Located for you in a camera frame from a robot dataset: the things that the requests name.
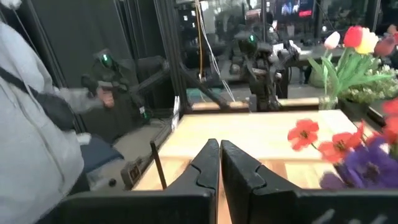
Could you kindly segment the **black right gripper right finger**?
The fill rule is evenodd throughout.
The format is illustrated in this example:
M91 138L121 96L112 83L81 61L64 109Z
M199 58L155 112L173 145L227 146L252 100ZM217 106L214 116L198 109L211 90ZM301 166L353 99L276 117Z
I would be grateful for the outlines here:
M301 189L227 140L221 172L233 223L397 223L395 190Z

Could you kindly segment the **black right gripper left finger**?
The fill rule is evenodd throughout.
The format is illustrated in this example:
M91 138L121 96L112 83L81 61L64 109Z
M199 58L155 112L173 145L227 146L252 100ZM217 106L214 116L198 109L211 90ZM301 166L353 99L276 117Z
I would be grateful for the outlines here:
M65 198L44 224L216 224L220 147L209 139L165 190L83 192Z

